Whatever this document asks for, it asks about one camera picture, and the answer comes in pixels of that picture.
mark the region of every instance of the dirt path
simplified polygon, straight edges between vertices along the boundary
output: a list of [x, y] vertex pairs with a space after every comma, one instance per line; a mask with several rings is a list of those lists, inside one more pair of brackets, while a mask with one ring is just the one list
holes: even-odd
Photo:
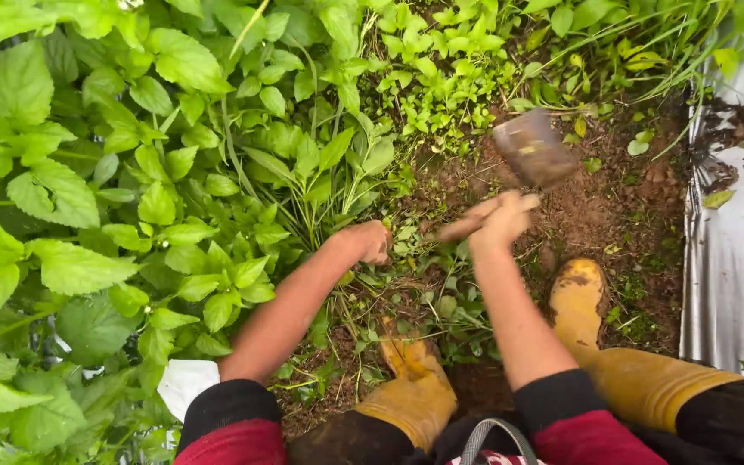
[[[601, 169], [594, 174], [578, 170], [562, 185], [543, 193], [542, 206], [532, 213], [533, 226], [518, 241], [514, 254], [522, 265], [528, 290], [543, 309], [549, 285], [562, 263], [574, 257], [597, 260], [608, 280], [608, 298], [600, 312], [603, 316], [614, 312], [603, 324], [600, 345], [675, 356], [682, 304], [685, 148], [679, 145], [656, 161], [651, 158], [685, 127], [684, 113], [678, 105], [660, 108], [656, 114], [666, 116], [651, 122], [656, 130], [651, 149], [634, 157], [627, 153], [627, 144], [647, 127], [647, 121], [629, 122], [633, 111], [588, 124], [583, 143], [569, 150], [579, 162], [601, 159]], [[679, 115], [679, 119], [667, 115]], [[496, 124], [503, 118], [498, 116]], [[564, 134], [571, 131], [572, 123], [558, 125]], [[419, 212], [446, 206], [442, 215], [421, 224], [422, 232], [455, 218], [482, 198], [518, 186], [488, 136], [481, 138], [477, 161], [419, 153], [413, 158], [413, 170], [418, 184], [403, 201]], [[443, 283], [443, 274], [428, 276]], [[284, 419], [288, 439], [350, 408], [368, 389], [358, 380], [375, 378], [359, 374], [362, 368], [352, 356], [353, 343], [346, 341], [347, 334], [337, 331], [335, 338], [343, 341], [336, 348], [343, 374], [328, 383], [324, 398], [301, 406], [288, 394], [281, 396], [288, 398], [282, 405], [294, 407]], [[364, 364], [369, 370], [375, 360], [364, 360]], [[456, 417], [511, 406], [500, 364], [485, 360], [450, 366], [447, 371], [459, 395]]]

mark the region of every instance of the forearm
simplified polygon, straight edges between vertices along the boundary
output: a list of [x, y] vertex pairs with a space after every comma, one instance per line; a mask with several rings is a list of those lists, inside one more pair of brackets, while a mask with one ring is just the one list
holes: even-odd
[[295, 350], [329, 292], [361, 253], [340, 234], [329, 238], [277, 286], [274, 299], [261, 304], [232, 337], [233, 352], [217, 361], [220, 380], [249, 379], [264, 384]]
[[578, 367], [524, 289], [508, 250], [473, 248], [478, 280], [510, 386]]

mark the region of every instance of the gray strap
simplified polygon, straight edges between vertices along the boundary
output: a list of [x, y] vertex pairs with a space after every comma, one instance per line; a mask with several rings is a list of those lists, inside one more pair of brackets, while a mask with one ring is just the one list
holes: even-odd
[[481, 422], [475, 426], [475, 429], [473, 429], [473, 432], [470, 435], [470, 439], [467, 439], [467, 445], [464, 446], [464, 453], [461, 454], [460, 465], [473, 464], [475, 456], [477, 456], [478, 452], [481, 450], [481, 444], [483, 444], [484, 439], [487, 438], [487, 433], [489, 433], [494, 426], [498, 426], [510, 435], [528, 465], [536, 465], [536, 463], [538, 463], [538, 459], [536, 459], [536, 455], [533, 453], [530, 443], [518, 428], [500, 418], [487, 418], [481, 420]]

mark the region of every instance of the black pants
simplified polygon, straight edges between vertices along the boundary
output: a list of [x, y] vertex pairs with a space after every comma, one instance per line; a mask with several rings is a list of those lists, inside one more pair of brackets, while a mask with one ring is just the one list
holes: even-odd
[[[349, 411], [293, 441], [288, 447], [288, 458], [293, 465], [443, 465], [460, 456], [481, 419], [496, 416], [524, 431], [521, 418], [514, 412], [465, 417], [450, 424], [432, 450], [424, 454], [416, 451], [397, 427]], [[744, 381], [713, 388], [685, 403], [676, 419], [678, 435], [626, 426], [669, 465], [744, 464]], [[513, 441], [498, 428], [487, 436], [484, 449], [518, 455]]]

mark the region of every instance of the rubber boot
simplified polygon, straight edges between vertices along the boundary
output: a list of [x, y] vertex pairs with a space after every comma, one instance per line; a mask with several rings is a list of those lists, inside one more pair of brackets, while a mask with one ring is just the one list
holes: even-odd
[[[395, 334], [392, 321], [384, 326]], [[354, 410], [397, 426], [413, 446], [429, 451], [456, 410], [456, 394], [424, 340], [388, 336], [380, 344], [395, 379], [376, 387]]]
[[602, 319], [598, 306], [604, 291], [599, 265], [584, 258], [571, 260], [555, 279], [550, 306], [559, 339], [619, 418], [676, 434], [677, 414], [688, 400], [744, 379], [736, 373], [630, 348], [599, 351]]

